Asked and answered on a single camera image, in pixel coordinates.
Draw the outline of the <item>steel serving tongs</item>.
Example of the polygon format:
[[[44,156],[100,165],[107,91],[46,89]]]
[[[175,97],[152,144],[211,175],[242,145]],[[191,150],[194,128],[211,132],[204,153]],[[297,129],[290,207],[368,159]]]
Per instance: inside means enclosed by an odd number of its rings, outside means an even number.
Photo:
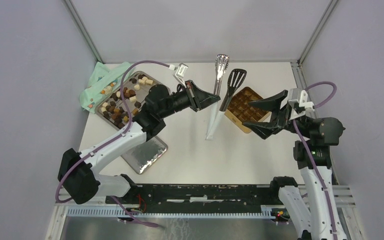
[[[211,112],[205,139],[207,141],[213,140],[214,134],[221,122],[221,118],[227,110],[235,92],[243,84],[247,71],[241,68],[235,68],[230,72],[227,80],[227,92],[224,97],[220,95],[222,87],[222,79],[225,75],[228,65],[229,56],[226,54],[218,54],[215,60],[215,84],[213,93],[220,97],[220,100],[211,105]]]

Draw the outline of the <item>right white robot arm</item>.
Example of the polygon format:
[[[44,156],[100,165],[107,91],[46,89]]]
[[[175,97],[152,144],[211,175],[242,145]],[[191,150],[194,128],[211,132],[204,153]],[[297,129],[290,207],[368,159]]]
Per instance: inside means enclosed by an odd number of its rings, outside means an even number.
[[[345,240],[346,233],[337,211],[333,194],[333,174],[330,147],[337,146],[345,130],[334,117],[312,118],[314,111],[305,90],[284,90],[272,97],[251,101],[255,109],[271,112],[268,122],[245,122],[262,139],[282,130],[299,136],[293,148],[293,158],[304,180],[307,199],[304,200],[293,177],[274,177],[269,199],[285,206],[300,240]]]

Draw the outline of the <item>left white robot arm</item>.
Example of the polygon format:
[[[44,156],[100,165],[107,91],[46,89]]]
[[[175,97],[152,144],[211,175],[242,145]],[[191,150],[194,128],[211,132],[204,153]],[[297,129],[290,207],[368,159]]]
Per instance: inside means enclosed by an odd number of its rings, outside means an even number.
[[[195,112],[220,101],[220,96],[199,89],[187,80],[182,90],[170,93],[163,84],[150,88],[139,113],[114,135],[80,152],[63,153],[57,179],[70,199],[81,205],[93,197],[116,196],[130,204],[137,197],[132,180],[125,174],[101,175],[109,163],[130,149],[155,137],[164,127],[164,118],[190,108]]]

